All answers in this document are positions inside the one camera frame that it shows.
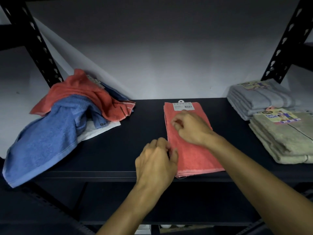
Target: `yellow product label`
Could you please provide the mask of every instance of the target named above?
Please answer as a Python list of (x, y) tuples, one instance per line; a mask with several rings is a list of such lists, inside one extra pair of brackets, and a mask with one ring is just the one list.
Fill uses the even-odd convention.
[(301, 120), (295, 114), (284, 108), (266, 110), (260, 113), (275, 124), (289, 124)]
[(247, 90), (255, 90), (259, 88), (266, 88), (269, 86), (264, 81), (250, 81), (250, 82), (240, 83), (239, 85), (243, 86)]

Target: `black metal upright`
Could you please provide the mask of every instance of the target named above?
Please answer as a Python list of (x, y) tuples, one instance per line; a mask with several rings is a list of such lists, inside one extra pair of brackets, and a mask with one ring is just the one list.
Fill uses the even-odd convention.
[(19, 35), (16, 38), (19, 38), (26, 47), (49, 87), (63, 81), (26, 3), (21, 0), (0, 0), (0, 5), (14, 27), (12, 28), (14, 35)]
[(313, 60), (313, 48), (303, 44), (313, 27), (312, 8), (313, 0), (299, 1), (261, 80), (273, 78), (281, 83), (291, 64), (313, 71), (312, 61), (299, 61)]

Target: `barcode label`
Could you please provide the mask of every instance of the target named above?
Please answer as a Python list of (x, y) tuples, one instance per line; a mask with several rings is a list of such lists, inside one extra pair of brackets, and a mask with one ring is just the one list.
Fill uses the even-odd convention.
[(173, 107), (174, 107), (175, 111), (195, 110), (195, 108), (191, 102), (173, 103)]

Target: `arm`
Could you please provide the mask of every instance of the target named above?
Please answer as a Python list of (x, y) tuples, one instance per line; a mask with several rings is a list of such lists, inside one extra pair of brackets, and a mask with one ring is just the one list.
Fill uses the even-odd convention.
[(97, 235), (134, 234), (144, 217), (156, 205), (177, 173), (177, 151), (170, 159), (164, 138), (148, 143), (136, 159), (137, 181), (125, 201), (101, 227)]
[(198, 115), (172, 120), (187, 142), (206, 147), (225, 168), (274, 234), (313, 234), (313, 203), (214, 133)]

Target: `person's right hand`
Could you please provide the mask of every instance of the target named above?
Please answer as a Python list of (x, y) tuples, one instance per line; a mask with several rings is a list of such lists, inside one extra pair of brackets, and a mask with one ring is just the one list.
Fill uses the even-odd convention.
[(171, 124), (180, 137), (196, 145), (205, 146), (210, 136), (218, 136), (200, 116), (187, 110), (177, 114)]

